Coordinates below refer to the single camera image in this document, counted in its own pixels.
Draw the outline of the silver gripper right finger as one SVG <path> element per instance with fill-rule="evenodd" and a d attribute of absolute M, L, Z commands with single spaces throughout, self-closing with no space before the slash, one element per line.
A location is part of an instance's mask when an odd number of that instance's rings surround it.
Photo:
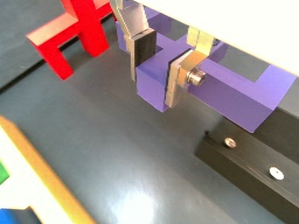
<path fill-rule="evenodd" d="M 198 68 L 198 65 L 211 55 L 214 37 L 199 29 L 190 27 L 187 44 L 194 46 L 195 49 L 190 49 L 170 65 L 165 99 L 165 103 L 170 108 L 178 104 L 189 86 L 198 87 L 207 77 L 207 73 Z"/>

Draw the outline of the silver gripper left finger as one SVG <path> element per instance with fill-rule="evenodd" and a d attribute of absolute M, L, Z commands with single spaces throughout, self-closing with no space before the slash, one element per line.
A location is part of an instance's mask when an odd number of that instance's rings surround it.
<path fill-rule="evenodd" d="M 136 67 L 155 56 L 156 30 L 150 27 L 144 6 L 134 0 L 110 0 L 124 33 L 126 49 L 131 56 L 131 79 L 136 81 Z"/>

